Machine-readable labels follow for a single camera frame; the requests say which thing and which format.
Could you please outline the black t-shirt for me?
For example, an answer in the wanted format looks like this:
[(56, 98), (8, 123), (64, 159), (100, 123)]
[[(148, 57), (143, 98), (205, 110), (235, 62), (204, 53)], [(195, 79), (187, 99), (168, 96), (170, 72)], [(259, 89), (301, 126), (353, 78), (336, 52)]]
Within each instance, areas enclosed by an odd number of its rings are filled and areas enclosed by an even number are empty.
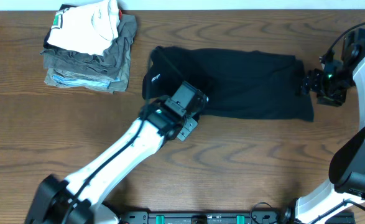
[(143, 99), (172, 96), (186, 81), (209, 98), (205, 115), (314, 120), (310, 96), (299, 93), (303, 62), (293, 55), (158, 46), (150, 60)]

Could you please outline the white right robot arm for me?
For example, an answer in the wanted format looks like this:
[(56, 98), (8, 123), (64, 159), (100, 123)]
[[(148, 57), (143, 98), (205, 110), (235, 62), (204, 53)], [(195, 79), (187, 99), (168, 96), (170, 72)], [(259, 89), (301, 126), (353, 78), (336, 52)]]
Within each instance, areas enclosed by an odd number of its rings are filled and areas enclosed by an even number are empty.
[(329, 166), (328, 178), (313, 192), (296, 198), (279, 214), (277, 223), (355, 223), (355, 206), (365, 212), (365, 28), (355, 25), (339, 37), (341, 58), (333, 47), (320, 57), (322, 68), (303, 78), (301, 93), (316, 93), (322, 105), (341, 106), (348, 89), (356, 87), (359, 102), (359, 131), (337, 151)]

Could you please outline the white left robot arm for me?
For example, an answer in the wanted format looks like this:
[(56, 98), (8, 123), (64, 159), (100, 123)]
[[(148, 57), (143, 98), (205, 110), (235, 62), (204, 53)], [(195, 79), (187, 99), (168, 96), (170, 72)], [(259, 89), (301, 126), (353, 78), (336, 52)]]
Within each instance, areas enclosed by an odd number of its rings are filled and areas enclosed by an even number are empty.
[(155, 154), (167, 141), (197, 125), (204, 100), (187, 103), (161, 97), (146, 103), (130, 128), (96, 159), (63, 180), (54, 175), (39, 185), (26, 223), (119, 223), (118, 216), (103, 205), (109, 193), (138, 164)]

